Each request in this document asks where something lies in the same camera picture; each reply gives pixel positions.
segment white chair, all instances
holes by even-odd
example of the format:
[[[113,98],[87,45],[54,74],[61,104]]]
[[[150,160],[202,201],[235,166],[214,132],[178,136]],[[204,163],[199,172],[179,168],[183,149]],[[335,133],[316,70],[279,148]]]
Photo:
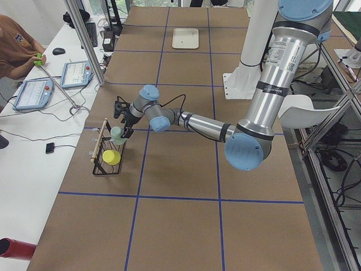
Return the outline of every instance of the white chair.
[[[312,100],[306,95],[287,95],[282,103],[278,117],[282,127],[299,129],[320,124],[339,106],[329,109],[314,109]]]

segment cable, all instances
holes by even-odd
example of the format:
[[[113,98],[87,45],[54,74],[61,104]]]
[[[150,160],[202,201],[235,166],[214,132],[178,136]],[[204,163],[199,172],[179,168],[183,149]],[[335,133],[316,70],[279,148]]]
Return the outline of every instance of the cable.
[[[346,170],[346,172],[345,172],[345,174],[344,174],[344,177],[343,177],[342,182],[341,182],[341,187],[340,187],[336,192],[333,192],[333,193],[335,193],[335,194],[338,194],[338,197],[337,197],[337,199],[336,199],[336,203],[338,203],[338,202],[340,201],[340,199],[342,198],[341,203],[338,204],[339,207],[342,207],[342,206],[345,204],[345,198],[347,198],[347,196],[345,195],[345,193],[346,193],[348,190],[350,190],[350,189],[352,189],[352,188],[355,188],[356,186],[358,186],[358,185],[361,183],[361,179],[360,179],[360,180],[357,181],[357,182],[350,183],[349,185],[345,185],[346,178],[347,178],[347,176],[348,176],[348,174],[349,174],[349,172],[350,172],[351,167],[353,166],[353,164],[354,164],[355,162],[357,162],[357,164],[359,165],[359,168],[361,169],[361,163],[360,163],[359,160],[355,159],[355,156],[354,156],[353,154],[351,154],[351,153],[349,153],[349,152],[347,152],[347,151],[340,150],[340,149],[336,149],[336,148],[334,148],[334,149],[317,148],[317,149],[316,149],[316,152],[317,152],[317,153],[320,153],[320,152],[319,152],[320,149],[325,149],[325,150],[330,150],[330,151],[340,151],[340,152],[343,152],[344,154],[347,154],[347,155],[349,155],[349,156],[351,156],[351,157],[353,158],[353,160],[351,161],[351,163],[350,163],[349,166],[347,167],[347,170]]]
[[[86,99],[85,99],[85,97],[83,96],[83,94],[81,93],[81,91],[83,91],[83,89],[85,88],[86,86],[84,86],[84,87],[82,87],[81,88],[81,90],[79,90],[78,92],[76,92],[75,94],[73,94],[73,95],[71,95],[71,97],[74,97],[75,95],[77,95],[77,94],[79,94],[80,93],[80,95],[83,97],[83,99],[84,99],[84,103],[82,104],[82,106],[85,104],[85,102],[86,102]],[[57,102],[57,103],[54,103],[54,104],[52,104],[51,106],[48,106],[48,107],[44,107],[43,109],[37,109],[37,110],[31,110],[31,111],[22,111],[22,110],[18,110],[18,112],[20,113],[16,113],[16,114],[11,114],[11,115],[4,115],[4,116],[0,116],[0,117],[10,117],[10,116],[20,116],[20,115],[23,115],[23,114],[28,114],[28,113],[32,113],[32,112],[40,112],[40,113],[42,113],[42,114],[44,114],[44,115],[54,115],[53,113],[44,113],[44,112],[42,112],[43,110],[45,110],[45,109],[48,109],[48,108],[50,108],[50,107],[53,107],[53,106],[55,106],[55,105],[57,105],[57,104],[59,104],[59,103],[61,103],[61,102],[63,102],[63,101],[65,101],[65,100],[67,100],[67,99],[63,99],[63,100],[61,100],[61,101],[59,101],[59,102]]]
[[[184,103],[185,103],[185,101],[186,101],[186,98],[187,98],[185,94],[181,94],[181,95],[175,97],[174,99],[170,100],[169,102],[167,102],[167,103],[164,104],[163,106],[169,104],[170,102],[174,101],[175,99],[177,99],[177,98],[179,98],[179,97],[181,97],[181,96],[184,96],[184,99],[183,99],[182,104],[181,104],[181,106],[180,106],[180,114],[179,114],[179,117],[181,117],[182,120],[183,120],[183,122],[185,123],[186,121],[185,121],[184,117],[182,116],[183,105],[184,105]],[[220,142],[219,140],[216,140],[216,139],[214,139],[214,138],[210,138],[210,137],[208,137],[207,135],[203,134],[202,132],[198,131],[196,128],[194,128],[194,127],[193,127],[192,125],[190,125],[189,123],[187,124],[187,126],[188,126],[189,128],[191,128],[194,132],[196,132],[197,134],[199,134],[200,136],[202,136],[202,137],[204,137],[204,138],[206,138],[206,139],[209,139],[209,140],[212,140],[212,141],[216,141],[216,142]]]
[[[166,102],[165,104],[161,105],[161,107],[165,107],[166,105],[170,104],[171,102],[173,102],[174,100],[180,98],[180,97],[184,97],[183,98],[183,102],[182,102],[182,105],[181,105],[181,109],[183,107],[183,104],[184,104],[184,101],[186,100],[186,95],[185,94],[181,94],[181,95],[178,95],[177,97],[173,98],[172,100]]]
[[[58,145],[58,146],[55,146],[54,148],[59,148],[59,147],[73,147],[73,148],[76,148],[76,146],[73,146],[73,145]]]
[[[12,97],[9,100],[5,99],[5,97],[1,94],[1,92],[0,92],[0,96],[6,103],[8,103],[12,99]]]
[[[289,89],[290,89],[290,91],[291,91],[292,94],[297,93],[296,91],[294,91],[292,84],[290,84]]]
[[[356,201],[356,202],[359,202],[359,203],[361,203],[361,200],[358,200],[358,199],[354,199],[354,198],[352,198],[352,197],[350,197],[350,196],[346,196],[346,195],[344,195],[344,197],[345,198],[348,198],[348,199],[352,199],[352,200],[354,200],[354,201]]]
[[[31,139],[31,138],[25,137],[23,135],[21,136],[19,134],[10,133],[10,132],[5,131],[5,130],[1,130],[1,131],[3,131],[4,133],[7,133],[7,134],[11,134],[13,136],[25,138],[25,139],[27,139],[29,141],[47,141],[47,140],[54,139],[54,138],[63,138],[63,137],[71,137],[71,136],[80,136],[81,135],[81,134],[67,134],[67,135],[57,135],[55,137],[50,137],[50,138],[45,138],[45,139]]]
[[[313,71],[316,69],[316,67],[317,67],[317,66],[318,66],[318,64],[320,63],[320,58],[321,58],[321,48],[322,48],[322,43],[319,43],[319,50],[318,50],[317,61],[316,61],[316,64],[313,66],[313,68],[312,68],[312,69],[310,69],[308,72],[305,72],[304,74],[299,75],[299,76],[297,76],[297,77],[293,78],[292,82],[295,82],[295,80],[297,80],[297,79],[299,79],[299,78],[301,78],[301,77],[303,77],[303,76],[305,76],[305,75],[308,75],[309,73],[313,72]]]
[[[314,88],[314,89],[319,89],[319,90],[325,90],[325,89],[327,89],[327,88],[319,88],[319,87],[313,85],[312,83],[307,83],[307,82],[304,82],[304,81],[299,80],[299,79],[295,79],[295,80],[293,80],[293,82],[302,83],[302,84],[305,84],[305,85],[307,85],[307,86],[310,86],[310,87],[312,87],[312,88]]]
[[[117,8],[117,9],[128,15],[128,12],[122,11],[120,8]]]
[[[340,141],[345,141],[345,142],[361,142],[361,139],[342,138]]]

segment metal pole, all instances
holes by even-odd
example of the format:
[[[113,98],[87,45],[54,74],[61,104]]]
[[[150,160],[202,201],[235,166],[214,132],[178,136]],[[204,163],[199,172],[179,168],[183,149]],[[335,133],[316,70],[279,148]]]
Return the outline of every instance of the metal pole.
[[[130,3],[130,1],[129,1],[129,0],[125,0],[125,6],[126,6],[126,10],[127,10],[127,12],[129,13],[129,11],[130,11],[130,7],[131,7],[131,3]]]
[[[88,57],[91,67],[93,68],[96,79],[99,82],[99,85],[104,85],[104,75],[100,69],[98,59],[96,58],[93,46],[90,42],[89,35],[85,29],[83,19],[80,15],[78,6],[75,0],[64,0],[65,5],[68,9],[72,22],[75,26],[75,30],[78,34],[80,43],[83,45],[85,54]]]

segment black small device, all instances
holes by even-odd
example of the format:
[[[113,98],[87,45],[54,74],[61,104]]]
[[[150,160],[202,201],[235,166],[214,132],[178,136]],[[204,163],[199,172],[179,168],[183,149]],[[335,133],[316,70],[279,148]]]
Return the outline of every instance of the black small device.
[[[52,51],[53,55],[62,55],[65,54],[65,50],[63,48],[54,48],[54,50]]]
[[[55,143],[54,142],[48,143],[46,144],[45,153],[51,154],[54,152],[54,149],[55,149]]]
[[[103,33],[103,49],[104,52],[114,51],[115,35],[113,31],[104,31]]]

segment keyboard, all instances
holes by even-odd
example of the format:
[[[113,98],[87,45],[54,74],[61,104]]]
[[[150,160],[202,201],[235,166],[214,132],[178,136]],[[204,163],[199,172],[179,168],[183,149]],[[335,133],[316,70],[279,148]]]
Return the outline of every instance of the keyboard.
[[[96,24],[95,23],[86,23],[86,31],[88,32],[91,44],[93,47],[98,46],[98,35],[96,34]]]

